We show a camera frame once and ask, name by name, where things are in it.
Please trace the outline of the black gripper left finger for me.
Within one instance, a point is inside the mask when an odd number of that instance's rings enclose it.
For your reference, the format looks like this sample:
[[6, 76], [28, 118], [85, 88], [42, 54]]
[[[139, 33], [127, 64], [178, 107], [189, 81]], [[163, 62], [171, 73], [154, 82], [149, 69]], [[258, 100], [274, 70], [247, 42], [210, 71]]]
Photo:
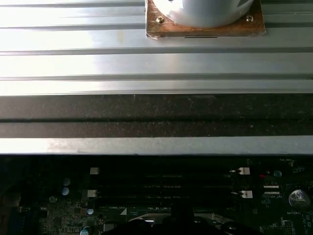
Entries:
[[133, 219], [119, 224], [114, 229], [103, 232], [103, 235], [173, 235], [182, 228], [181, 208], [172, 206], [171, 215], [163, 218], [161, 223], [150, 223], [145, 219]]

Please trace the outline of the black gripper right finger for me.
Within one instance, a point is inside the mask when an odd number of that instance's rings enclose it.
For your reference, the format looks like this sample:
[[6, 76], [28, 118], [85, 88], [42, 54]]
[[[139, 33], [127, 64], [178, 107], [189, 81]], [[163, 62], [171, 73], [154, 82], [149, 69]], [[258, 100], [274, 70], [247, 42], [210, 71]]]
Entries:
[[196, 213], [182, 208], [182, 231], [189, 235], [248, 235], [249, 227], [218, 213]]

